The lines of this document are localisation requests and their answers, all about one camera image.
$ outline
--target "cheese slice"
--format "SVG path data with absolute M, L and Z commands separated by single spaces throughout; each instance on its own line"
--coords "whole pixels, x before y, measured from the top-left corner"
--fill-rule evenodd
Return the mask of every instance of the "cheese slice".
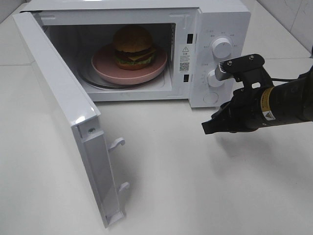
M 145 56 L 147 56 L 147 55 L 150 55 L 150 54 L 156 52 L 156 50 L 157 50 L 157 49 L 155 49 L 155 48 L 151 48 L 151 50 L 150 50 L 148 53 L 144 54 L 144 55 L 137 55 L 137 56 L 132 56 L 132 57 L 128 57 L 128 58 L 131 59 L 131 60 L 133 60 L 133 61 L 136 61 L 137 59 L 140 59 L 140 58 L 142 58 L 142 57 L 145 57 Z

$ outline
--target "lettuce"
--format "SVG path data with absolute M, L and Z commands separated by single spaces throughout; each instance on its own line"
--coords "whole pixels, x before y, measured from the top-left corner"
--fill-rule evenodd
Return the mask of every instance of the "lettuce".
M 136 62 L 136 61 L 125 61 L 125 60 L 122 60 L 120 58 L 118 58 L 117 56 L 114 56 L 114 58 L 121 64 L 127 64 L 127 65 L 142 65 L 142 64 L 148 64 L 150 63 L 155 57 L 155 54 L 153 53 L 148 59 L 144 60 L 144 61 L 139 61 L 139 62 Z

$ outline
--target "white microwave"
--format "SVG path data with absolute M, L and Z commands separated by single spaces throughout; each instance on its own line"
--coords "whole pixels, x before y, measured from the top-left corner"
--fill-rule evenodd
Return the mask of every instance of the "white microwave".
M 188 99 L 191 107 L 229 101 L 220 61 L 241 55 L 250 13 L 239 0 L 32 0 L 14 20 L 65 141 L 75 142 L 107 227 L 124 215 L 110 152 L 94 102 Z M 123 86 L 97 77 L 92 56 L 123 26 L 138 24 L 167 54 L 151 81 Z

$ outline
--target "open microwave door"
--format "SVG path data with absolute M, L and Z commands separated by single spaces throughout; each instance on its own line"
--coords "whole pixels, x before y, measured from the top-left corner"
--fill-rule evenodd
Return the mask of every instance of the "open microwave door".
M 66 138 L 76 142 L 105 227 L 123 217 L 114 183 L 110 146 L 100 128 L 100 112 L 29 12 L 14 15 L 38 82 Z

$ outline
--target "power knob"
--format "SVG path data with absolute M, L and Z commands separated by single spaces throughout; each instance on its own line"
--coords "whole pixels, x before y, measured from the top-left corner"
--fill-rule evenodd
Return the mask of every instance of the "power knob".
M 212 43 L 213 54 L 219 59 L 229 56 L 231 54 L 231 48 L 232 43 L 225 37 L 218 38 Z

